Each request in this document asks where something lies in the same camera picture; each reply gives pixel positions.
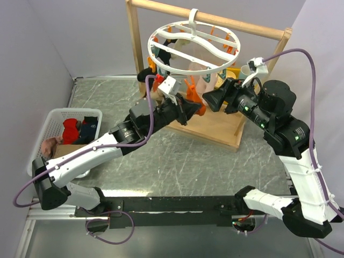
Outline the orange sock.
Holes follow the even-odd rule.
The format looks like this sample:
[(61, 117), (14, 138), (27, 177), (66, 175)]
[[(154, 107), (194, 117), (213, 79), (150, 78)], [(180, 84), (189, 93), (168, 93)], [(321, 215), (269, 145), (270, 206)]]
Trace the orange sock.
[(184, 82), (187, 86), (187, 97), (186, 99), (189, 101), (193, 101), (195, 103), (201, 104), (201, 108), (196, 112), (199, 116), (203, 116), (206, 112), (206, 106), (204, 105), (203, 101), (199, 97), (194, 80), (191, 80), (191, 83), (188, 82), (187, 79), (184, 79)]

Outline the argyle patterned sock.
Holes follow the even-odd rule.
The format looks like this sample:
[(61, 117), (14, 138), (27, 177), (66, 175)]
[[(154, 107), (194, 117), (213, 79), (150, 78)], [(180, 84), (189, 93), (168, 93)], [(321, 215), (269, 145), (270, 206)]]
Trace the argyle patterned sock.
[(160, 84), (157, 81), (153, 81), (152, 88), (150, 90), (150, 97), (160, 105), (164, 101), (164, 94), (158, 88)]

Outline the white round clip hanger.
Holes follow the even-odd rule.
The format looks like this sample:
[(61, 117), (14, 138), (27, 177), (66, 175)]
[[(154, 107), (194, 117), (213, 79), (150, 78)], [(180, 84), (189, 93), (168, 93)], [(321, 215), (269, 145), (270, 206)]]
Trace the white round clip hanger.
[(238, 36), (225, 27), (196, 21), (191, 9), (185, 21), (157, 28), (149, 37), (147, 62), (152, 71), (182, 75), (219, 73), (235, 64), (241, 51)]

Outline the red sock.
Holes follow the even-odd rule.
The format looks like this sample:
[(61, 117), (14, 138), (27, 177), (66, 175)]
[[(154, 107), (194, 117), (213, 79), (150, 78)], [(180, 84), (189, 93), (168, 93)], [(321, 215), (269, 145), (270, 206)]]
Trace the red sock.
[(62, 138), (64, 145), (70, 145), (78, 139), (79, 131), (77, 128), (77, 123), (78, 120), (75, 118), (69, 118), (63, 122), (64, 130), (62, 133)]

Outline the brown ribbed sock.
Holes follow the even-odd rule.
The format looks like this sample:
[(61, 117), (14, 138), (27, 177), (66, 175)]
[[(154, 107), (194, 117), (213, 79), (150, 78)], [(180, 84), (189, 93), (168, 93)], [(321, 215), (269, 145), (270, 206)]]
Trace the brown ribbed sock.
[(84, 146), (85, 145), (58, 145), (53, 155), (53, 158), (57, 159), (59, 157), (68, 155)]

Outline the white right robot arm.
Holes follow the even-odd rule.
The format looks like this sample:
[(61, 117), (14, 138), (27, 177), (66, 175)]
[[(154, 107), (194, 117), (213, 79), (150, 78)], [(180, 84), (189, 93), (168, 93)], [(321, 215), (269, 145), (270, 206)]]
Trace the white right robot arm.
[(240, 80), (227, 78), (223, 84), (203, 94), (213, 112), (227, 103), (225, 113), (240, 112), (264, 131), (263, 138), (284, 165), (296, 189), (296, 198), (274, 196), (246, 186), (235, 194), (235, 209), (241, 214), (261, 211), (282, 220), (294, 235), (323, 239), (332, 231), (331, 223), (342, 222), (341, 210), (329, 205), (329, 191), (321, 183), (310, 151), (310, 128), (291, 115), (296, 95), (278, 80), (260, 84), (259, 93), (252, 79), (249, 86)]

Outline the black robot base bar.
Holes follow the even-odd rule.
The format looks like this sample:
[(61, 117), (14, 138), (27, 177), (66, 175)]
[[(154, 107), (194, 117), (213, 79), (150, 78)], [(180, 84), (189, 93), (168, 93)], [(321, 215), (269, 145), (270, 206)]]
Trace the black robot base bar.
[(232, 217), (250, 213), (244, 202), (234, 196), (175, 196), (175, 197), (106, 197), (105, 214), (91, 214), (82, 208), (75, 209), (75, 217), (109, 218), (110, 229), (135, 226), (188, 226), (216, 225), (231, 227)]

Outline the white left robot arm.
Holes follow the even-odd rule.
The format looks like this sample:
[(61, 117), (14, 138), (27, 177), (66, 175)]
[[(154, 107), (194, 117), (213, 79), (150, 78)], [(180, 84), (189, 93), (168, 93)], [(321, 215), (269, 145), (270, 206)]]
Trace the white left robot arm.
[(130, 108), (126, 119), (88, 145), (57, 159), (32, 162), (32, 175), (43, 210), (68, 204), (82, 207), (94, 216), (106, 211), (105, 197), (98, 187), (86, 188), (72, 183), (84, 172), (112, 159), (129, 154), (145, 144), (146, 139), (173, 121), (186, 125), (201, 105), (178, 94), (156, 106), (151, 99), (140, 99)]

